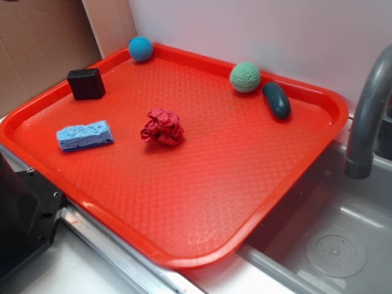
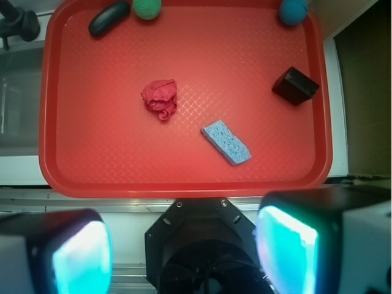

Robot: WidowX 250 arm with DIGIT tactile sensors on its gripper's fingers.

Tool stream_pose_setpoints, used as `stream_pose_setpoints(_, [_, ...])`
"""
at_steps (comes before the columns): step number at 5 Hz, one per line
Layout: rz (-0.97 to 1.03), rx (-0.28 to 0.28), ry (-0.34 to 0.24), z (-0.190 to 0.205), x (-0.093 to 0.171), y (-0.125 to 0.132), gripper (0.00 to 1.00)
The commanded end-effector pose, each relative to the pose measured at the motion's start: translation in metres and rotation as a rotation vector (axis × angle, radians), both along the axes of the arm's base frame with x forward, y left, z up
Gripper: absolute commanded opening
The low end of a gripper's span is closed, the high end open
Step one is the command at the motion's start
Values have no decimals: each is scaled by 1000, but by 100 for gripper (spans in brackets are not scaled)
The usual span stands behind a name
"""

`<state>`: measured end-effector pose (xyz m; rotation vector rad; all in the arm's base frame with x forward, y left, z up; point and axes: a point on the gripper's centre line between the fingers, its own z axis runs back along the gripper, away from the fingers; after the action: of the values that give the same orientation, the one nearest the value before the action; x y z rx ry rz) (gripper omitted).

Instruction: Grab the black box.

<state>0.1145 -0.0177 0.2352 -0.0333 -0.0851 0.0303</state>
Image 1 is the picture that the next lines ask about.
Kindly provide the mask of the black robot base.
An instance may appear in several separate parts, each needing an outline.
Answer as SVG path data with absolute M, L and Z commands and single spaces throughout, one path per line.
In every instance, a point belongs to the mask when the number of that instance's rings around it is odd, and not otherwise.
M 52 244 L 65 196 L 37 171 L 14 171 L 1 156 L 1 283 Z

